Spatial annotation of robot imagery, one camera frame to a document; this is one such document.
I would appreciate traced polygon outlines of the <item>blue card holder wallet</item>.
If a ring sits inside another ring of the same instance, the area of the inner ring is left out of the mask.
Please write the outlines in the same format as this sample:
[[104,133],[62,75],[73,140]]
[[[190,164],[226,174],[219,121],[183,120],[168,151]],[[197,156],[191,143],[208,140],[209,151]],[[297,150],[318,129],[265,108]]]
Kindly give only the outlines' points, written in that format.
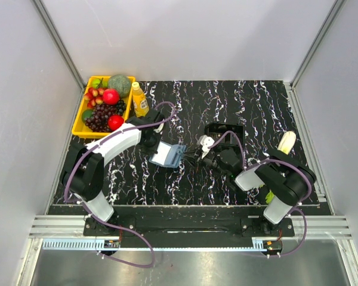
[[149,162],[160,167],[175,169],[182,161],[185,150],[185,145],[171,145],[161,141],[156,153],[149,158]]

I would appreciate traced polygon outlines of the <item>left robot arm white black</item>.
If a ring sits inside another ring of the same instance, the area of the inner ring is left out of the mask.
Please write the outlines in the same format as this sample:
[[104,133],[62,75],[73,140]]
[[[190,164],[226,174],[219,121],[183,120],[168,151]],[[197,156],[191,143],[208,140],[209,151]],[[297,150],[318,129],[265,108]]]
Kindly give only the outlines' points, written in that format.
[[164,120],[161,112],[152,109],[146,116],[129,118],[95,142],[88,145],[74,143],[69,147],[60,175],[60,182],[65,187],[65,202],[69,202],[69,192],[81,200],[98,218],[96,227],[103,235],[112,235],[118,227],[115,211],[103,193],[106,165],[134,146],[148,154],[156,153]]

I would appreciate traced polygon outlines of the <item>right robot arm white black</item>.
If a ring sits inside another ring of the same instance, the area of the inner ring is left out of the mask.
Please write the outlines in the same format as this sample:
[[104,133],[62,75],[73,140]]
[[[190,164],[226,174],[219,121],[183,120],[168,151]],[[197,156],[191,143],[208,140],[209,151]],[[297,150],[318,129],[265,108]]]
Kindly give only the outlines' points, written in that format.
[[267,203],[259,226],[263,234],[272,236],[280,230],[281,220],[311,194],[316,181],[309,167],[289,156],[296,138],[293,131],[285,132],[266,159],[246,167],[243,151],[237,153],[231,147],[217,151],[221,140],[203,135],[197,142],[195,162],[223,174],[234,189],[249,191],[267,186],[273,198]]

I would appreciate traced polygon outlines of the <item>yellow juice bottle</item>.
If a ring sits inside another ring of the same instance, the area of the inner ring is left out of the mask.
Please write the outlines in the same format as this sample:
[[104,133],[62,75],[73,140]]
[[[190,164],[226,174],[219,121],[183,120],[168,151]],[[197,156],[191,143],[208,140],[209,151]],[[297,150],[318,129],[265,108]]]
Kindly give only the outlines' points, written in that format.
[[149,104],[140,84],[133,82],[131,88],[135,115],[137,117],[146,116],[149,112]]

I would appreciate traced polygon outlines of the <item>red apple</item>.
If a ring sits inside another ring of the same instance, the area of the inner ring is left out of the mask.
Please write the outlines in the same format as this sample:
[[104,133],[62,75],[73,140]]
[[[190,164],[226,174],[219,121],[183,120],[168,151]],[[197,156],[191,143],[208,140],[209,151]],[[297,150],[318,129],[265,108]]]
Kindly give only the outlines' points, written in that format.
[[113,132],[119,129],[124,123],[124,118],[120,115],[112,115],[109,117],[107,124],[109,129]]

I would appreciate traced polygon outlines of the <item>dark purple grape bunch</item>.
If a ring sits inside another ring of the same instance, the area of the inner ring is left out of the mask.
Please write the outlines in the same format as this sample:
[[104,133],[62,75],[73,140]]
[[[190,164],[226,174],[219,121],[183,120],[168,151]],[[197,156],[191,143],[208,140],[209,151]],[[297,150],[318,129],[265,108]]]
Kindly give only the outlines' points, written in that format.
[[123,100],[120,100],[115,105],[102,103],[102,105],[94,107],[93,110],[92,116],[86,120],[84,125],[93,132],[110,133],[111,130],[107,124],[109,117],[112,115],[120,115],[123,117],[124,112],[126,112],[126,103]]

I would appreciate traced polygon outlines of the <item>green melon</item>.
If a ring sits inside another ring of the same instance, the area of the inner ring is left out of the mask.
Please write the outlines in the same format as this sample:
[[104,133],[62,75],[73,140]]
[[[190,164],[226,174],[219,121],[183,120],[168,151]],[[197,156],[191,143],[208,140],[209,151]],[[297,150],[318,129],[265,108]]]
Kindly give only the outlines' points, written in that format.
[[127,76],[117,74],[108,79],[107,86],[109,89],[115,89],[121,98],[129,96],[132,82]]

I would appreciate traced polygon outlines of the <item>white celery stalk with leaves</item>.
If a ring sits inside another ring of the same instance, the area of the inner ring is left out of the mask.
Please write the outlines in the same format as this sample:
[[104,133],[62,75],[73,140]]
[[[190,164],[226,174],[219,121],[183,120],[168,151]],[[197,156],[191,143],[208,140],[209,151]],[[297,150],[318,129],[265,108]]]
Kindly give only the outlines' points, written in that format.
[[[279,151],[283,152],[284,154],[288,155],[290,153],[290,151],[293,149],[296,138],[297,138],[297,136],[296,136],[295,132],[293,132],[293,131],[285,132],[277,146],[277,149]],[[274,194],[270,190],[265,197],[266,204],[270,204],[273,199],[274,199]]]

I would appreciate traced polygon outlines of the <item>green avocado fruit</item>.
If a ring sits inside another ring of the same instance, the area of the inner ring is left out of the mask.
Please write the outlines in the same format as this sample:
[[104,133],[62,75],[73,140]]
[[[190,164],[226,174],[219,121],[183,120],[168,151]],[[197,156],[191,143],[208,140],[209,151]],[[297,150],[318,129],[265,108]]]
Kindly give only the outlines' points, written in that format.
[[87,119],[89,119],[92,116],[93,109],[87,109],[85,110],[81,115],[81,120],[85,123]]

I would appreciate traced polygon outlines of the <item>small red fruit cluster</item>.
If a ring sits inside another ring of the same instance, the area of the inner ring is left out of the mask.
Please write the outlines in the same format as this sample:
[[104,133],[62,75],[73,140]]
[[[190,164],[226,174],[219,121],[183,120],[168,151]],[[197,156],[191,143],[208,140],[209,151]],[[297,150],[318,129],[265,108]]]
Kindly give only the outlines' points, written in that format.
[[90,87],[88,91],[84,94],[84,101],[87,103],[87,108],[93,109],[97,105],[102,105],[104,103],[103,94],[105,89],[98,88],[95,89]]

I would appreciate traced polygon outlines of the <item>yellow plastic tray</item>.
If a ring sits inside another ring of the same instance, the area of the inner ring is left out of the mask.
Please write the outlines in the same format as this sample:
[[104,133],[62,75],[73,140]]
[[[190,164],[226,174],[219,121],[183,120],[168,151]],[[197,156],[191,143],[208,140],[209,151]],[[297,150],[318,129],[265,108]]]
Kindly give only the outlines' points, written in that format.
[[82,139],[107,136],[132,115],[132,76],[92,76],[84,91],[72,134]]

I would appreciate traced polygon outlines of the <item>green lime fruit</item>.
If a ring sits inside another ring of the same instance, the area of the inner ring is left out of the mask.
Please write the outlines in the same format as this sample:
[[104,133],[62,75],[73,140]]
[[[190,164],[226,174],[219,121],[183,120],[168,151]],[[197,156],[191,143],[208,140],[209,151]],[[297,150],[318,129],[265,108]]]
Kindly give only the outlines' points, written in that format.
[[100,78],[94,78],[91,82],[91,86],[94,89],[98,89],[98,88],[102,87],[102,84],[103,84],[103,80]]

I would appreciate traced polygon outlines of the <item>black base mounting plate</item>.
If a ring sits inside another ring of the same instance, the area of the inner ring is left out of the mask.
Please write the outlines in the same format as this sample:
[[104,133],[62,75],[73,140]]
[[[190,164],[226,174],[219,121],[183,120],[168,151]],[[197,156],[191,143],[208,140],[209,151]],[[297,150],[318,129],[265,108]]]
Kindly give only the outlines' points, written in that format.
[[257,206],[115,206],[109,223],[140,234],[213,233],[243,237],[293,237],[292,220],[272,225]]

